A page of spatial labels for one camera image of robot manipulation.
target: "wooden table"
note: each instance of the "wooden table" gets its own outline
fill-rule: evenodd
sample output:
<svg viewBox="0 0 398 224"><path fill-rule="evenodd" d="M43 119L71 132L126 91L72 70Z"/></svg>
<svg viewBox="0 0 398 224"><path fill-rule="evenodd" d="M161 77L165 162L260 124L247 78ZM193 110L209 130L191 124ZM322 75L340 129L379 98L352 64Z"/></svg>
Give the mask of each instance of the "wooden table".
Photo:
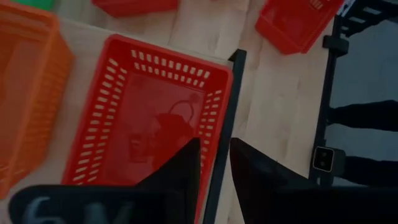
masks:
<svg viewBox="0 0 398 224"><path fill-rule="evenodd" d="M133 34L136 39L196 51L201 54L197 56L219 63L225 63L237 48L247 50L233 136L308 177L328 51L322 48L320 38L306 55L281 55L254 30L261 5L260 0L186 0L174 14L165 12L122 20L107 17L105 23L99 17L86 19L97 26ZM165 21L173 22L166 26ZM331 25L322 36L331 34ZM61 30L77 58L49 155L38 170L11 189L9 197L29 185L60 182L88 91L88 85L82 83L91 82L103 41L113 33L70 21L63 21ZM7 217L9 197L0 201L0 221ZM229 159L215 223L243 223Z"/></svg>

